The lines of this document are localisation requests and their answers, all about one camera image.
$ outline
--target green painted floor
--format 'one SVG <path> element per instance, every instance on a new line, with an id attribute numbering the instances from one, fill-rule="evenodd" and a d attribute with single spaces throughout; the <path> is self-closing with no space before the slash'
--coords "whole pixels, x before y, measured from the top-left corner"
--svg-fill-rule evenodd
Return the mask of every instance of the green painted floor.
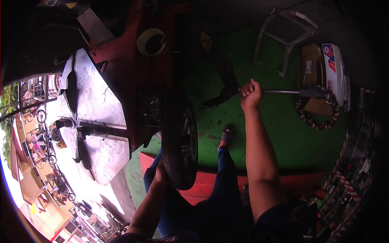
<path id="1" fill-rule="evenodd" d="M 251 65 L 256 44 L 255 32 L 240 30 L 223 36 L 219 42 L 234 66 L 239 84 L 254 78 L 264 89 L 296 89 L 298 83 L 298 51 L 295 48 L 289 59 L 286 78 L 278 74 L 282 70 L 285 47 L 282 43 L 264 36 L 258 61 Z M 193 102 L 198 128 L 199 166 L 217 168 L 217 146 L 221 132 L 227 124 L 237 128 L 230 152 L 239 170 L 245 170 L 244 114 L 240 108 L 240 96 L 235 96 L 215 109 L 201 110 L 200 103 L 216 97 L 223 84 L 211 63 L 191 61 L 186 63 L 186 78 L 182 84 Z M 265 95 L 260 111 L 265 127 L 273 143 L 279 168 L 283 171 L 305 169 L 331 170 L 339 156 L 346 134 L 345 116 L 341 112 L 338 124 L 329 131 L 317 131 L 305 124 L 294 106 L 294 97 L 286 94 Z M 160 141 L 153 138 L 150 145 L 139 148 L 126 165 L 128 184 L 135 205 L 145 196 L 138 152 L 157 154 Z"/>

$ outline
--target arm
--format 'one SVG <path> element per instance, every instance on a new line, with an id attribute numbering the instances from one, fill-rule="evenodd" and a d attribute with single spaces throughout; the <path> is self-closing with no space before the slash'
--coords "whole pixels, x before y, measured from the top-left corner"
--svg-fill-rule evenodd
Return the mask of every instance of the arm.
<path id="1" fill-rule="evenodd" d="M 258 110 L 263 90 L 258 82 L 251 79 L 240 92 L 241 106 L 245 114 L 246 168 L 250 204 L 254 221 L 257 222 L 268 209 L 286 203 L 286 196 L 280 185 L 273 145 Z"/>
<path id="2" fill-rule="evenodd" d="M 161 159 L 149 192 L 137 208 L 126 233 L 135 233 L 145 239 L 153 236 L 161 217 L 163 195 L 167 185 L 168 180 Z"/>

